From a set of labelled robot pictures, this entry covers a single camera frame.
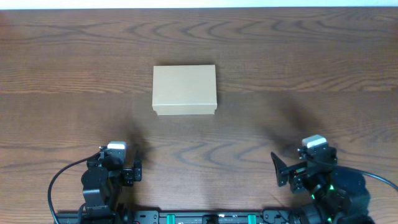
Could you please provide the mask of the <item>cardboard box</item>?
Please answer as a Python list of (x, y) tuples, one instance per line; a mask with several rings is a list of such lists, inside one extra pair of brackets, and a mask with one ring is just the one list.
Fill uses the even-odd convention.
[(214, 65), (167, 65), (153, 70), (152, 108), (158, 116), (215, 114)]

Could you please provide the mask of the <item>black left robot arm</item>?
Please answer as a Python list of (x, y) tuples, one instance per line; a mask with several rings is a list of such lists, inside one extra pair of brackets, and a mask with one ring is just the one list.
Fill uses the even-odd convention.
[(82, 175), (85, 215), (78, 223), (132, 223), (133, 214), (119, 201), (124, 187), (142, 180), (142, 160), (137, 152), (131, 167), (125, 167), (124, 149), (101, 148), (86, 162)]

